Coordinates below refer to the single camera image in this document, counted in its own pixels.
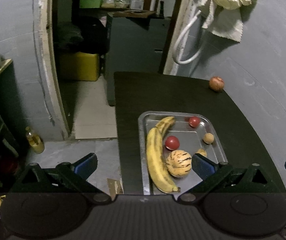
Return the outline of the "white hanging cloth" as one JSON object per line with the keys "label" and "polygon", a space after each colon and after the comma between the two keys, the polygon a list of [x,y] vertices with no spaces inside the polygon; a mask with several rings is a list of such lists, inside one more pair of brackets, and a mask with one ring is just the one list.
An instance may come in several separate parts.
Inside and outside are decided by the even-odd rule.
{"label": "white hanging cloth", "polygon": [[252,0],[195,0],[196,7],[205,18],[202,28],[218,37],[241,42],[243,21],[241,7],[250,6]]}

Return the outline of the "red cherry tomato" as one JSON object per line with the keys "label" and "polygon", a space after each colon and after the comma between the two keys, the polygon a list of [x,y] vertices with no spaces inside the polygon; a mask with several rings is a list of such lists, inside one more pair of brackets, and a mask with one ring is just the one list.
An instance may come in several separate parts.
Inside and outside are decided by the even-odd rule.
{"label": "red cherry tomato", "polygon": [[200,124],[200,118],[197,116],[192,116],[189,118],[188,123],[191,127],[196,128]]}
{"label": "red cherry tomato", "polygon": [[165,147],[170,150],[174,151],[177,150],[180,146],[179,139],[175,136],[169,136],[165,140]]}

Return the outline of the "oil bottle on floor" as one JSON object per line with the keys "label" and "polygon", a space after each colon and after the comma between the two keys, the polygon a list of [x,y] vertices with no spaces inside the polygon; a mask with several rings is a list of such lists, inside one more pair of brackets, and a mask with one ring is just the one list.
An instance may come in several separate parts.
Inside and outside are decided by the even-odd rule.
{"label": "oil bottle on floor", "polygon": [[45,150],[44,142],[40,136],[30,127],[26,127],[26,138],[36,154],[41,154]]}

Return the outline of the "tan round longan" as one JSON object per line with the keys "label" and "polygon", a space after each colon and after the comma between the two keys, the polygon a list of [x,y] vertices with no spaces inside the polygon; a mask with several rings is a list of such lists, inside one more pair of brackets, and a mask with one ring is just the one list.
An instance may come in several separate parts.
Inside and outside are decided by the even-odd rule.
{"label": "tan round longan", "polygon": [[214,140],[215,136],[212,133],[205,133],[203,136],[203,141],[208,145],[212,144]]}
{"label": "tan round longan", "polygon": [[202,148],[198,149],[196,153],[197,153],[197,154],[201,154],[201,155],[204,156],[204,157],[207,157],[207,156],[208,156],[206,150],[204,150],[204,149],[202,149]]}

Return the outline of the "striped pepino melon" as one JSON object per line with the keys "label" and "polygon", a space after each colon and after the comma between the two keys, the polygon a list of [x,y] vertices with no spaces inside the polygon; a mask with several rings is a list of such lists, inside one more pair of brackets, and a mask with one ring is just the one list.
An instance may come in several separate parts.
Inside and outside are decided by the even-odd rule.
{"label": "striped pepino melon", "polygon": [[166,167],[168,172],[176,178],[187,176],[192,168],[191,154],[184,150],[172,151],[166,158]]}

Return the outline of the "silver metal tray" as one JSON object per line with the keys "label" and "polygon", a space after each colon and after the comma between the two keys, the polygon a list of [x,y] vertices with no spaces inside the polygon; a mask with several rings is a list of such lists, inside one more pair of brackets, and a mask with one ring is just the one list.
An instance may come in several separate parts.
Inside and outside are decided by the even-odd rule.
{"label": "silver metal tray", "polygon": [[227,162],[227,158],[221,142],[216,134],[214,126],[206,117],[199,114],[178,112],[152,112],[142,113],[138,118],[142,186],[144,195],[159,195],[162,192],[154,185],[150,178],[146,160],[146,137],[161,119],[174,116],[175,123],[169,128],[163,137],[163,156],[168,159],[172,150],[166,148],[168,138],[178,142],[180,155],[176,161],[192,157],[197,151],[205,152],[206,157],[214,163]]}

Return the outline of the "dark spotted banana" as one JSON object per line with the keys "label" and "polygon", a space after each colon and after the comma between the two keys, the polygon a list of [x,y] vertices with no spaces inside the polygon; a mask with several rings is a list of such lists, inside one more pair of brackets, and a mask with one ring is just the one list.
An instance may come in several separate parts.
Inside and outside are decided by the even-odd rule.
{"label": "dark spotted banana", "polygon": [[175,124],[176,120],[174,116],[167,116],[162,118],[155,127],[159,129],[161,136],[164,137],[167,131]]}

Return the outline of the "green box on shelf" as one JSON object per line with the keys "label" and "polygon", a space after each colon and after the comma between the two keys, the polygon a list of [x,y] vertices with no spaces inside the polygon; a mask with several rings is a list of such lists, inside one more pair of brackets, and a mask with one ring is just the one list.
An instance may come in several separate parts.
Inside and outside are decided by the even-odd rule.
{"label": "green box on shelf", "polygon": [[80,0],[80,8],[100,8],[103,0]]}

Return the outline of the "yellow banana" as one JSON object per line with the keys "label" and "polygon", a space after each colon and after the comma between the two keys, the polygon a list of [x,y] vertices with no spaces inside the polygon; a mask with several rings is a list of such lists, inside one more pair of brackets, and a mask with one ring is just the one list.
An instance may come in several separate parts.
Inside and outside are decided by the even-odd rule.
{"label": "yellow banana", "polygon": [[146,139],[147,168],[154,185],[163,193],[180,192],[171,178],[163,157],[163,137],[158,128],[152,128]]}

